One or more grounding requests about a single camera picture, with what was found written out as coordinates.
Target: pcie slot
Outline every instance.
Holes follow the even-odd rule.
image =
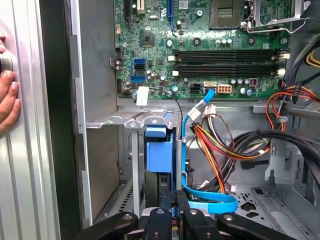
[[[131,14],[132,14],[132,1],[131,0],[123,0],[123,12],[124,12],[124,19],[130,29],[131,28]]]
[[[172,28],[175,27],[174,22],[174,0],[166,0],[166,16]]]
[[[276,74],[275,65],[180,65],[177,70],[182,77],[250,77]]]
[[[201,50],[175,51],[178,62],[188,63],[221,63],[221,62],[267,62],[277,59],[274,50]]]

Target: white label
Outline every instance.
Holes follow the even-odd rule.
[[[188,8],[189,8],[189,0],[179,1],[179,9],[188,9]]]
[[[148,86],[140,86],[137,91],[136,105],[137,106],[147,106],[149,95]]]
[[[201,112],[196,109],[195,107],[193,107],[189,112],[188,112],[188,116],[192,119],[192,121],[196,120],[197,117],[199,117],[201,114]]]
[[[269,49],[270,48],[270,44],[269,43],[264,43],[263,44],[263,49]]]
[[[320,103],[319,102],[312,102],[310,105],[308,105],[305,110],[314,111],[314,112],[320,112]]]
[[[198,187],[198,189],[201,189],[201,188],[203,188],[205,185],[207,185],[209,183],[209,181],[208,180],[205,180],[202,184],[201,184],[201,186],[200,187]]]
[[[237,187],[235,185],[231,185],[230,192],[234,193]]]
[[[161,17],[162,18],[165,18],[167,16],[167,8],[163,8],[162,10],[161,10]]]

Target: white power connector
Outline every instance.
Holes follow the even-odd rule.
[[[216,116],[214,114],[216,114],[216,105],[210,104],[204,107],[202,118],[204,119],[208,115],[211,115],[215,118]]]

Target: finger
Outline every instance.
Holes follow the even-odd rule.
[[[4,37],[0,38],[0,54],[3,54],[7,50],[2,39],[4,39]]]
[[[0,123],[8,117],[14,107],[15,100],[19,91],[19,83],[13,82],[3,101],[0,103]]]
[[[17,121],[21,110],[21,100],[16,99],[14,101],[13,108],[10,114],[6,117],[5,120],[0,122],[0,137],[2,137],[6,131],[8,131]]]
[[[5,37],[5,33],[0,29],[0,39],[4,39]]]
[[[0,76],[0,103],[7,95],[7,92],[9,91],[9,88],[14,78],[15,74],[12,71],[5,71]]]

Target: black plastic clip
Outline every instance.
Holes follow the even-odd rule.
[[[197,125],[197,123],[195,123],[195,122],[193,122],[193,123],[191,124],[190,129],[191,129],[191,131],[192,131],[193,134],[196,134],[196,132],[195,132],[195,127],[196,127],[196,125]]]
[[[259,135],[259,138],[262,139],[261,130],[260,130],[260,129],[257,129],[257,130],[256,130],[256,133]]]
[[[295,85],[295,89],[292,95],[292,102],[293,104],[296,104],[299,98],[299,93],[302,87],[302,83],[301,82],[297,82],[297,84]]]

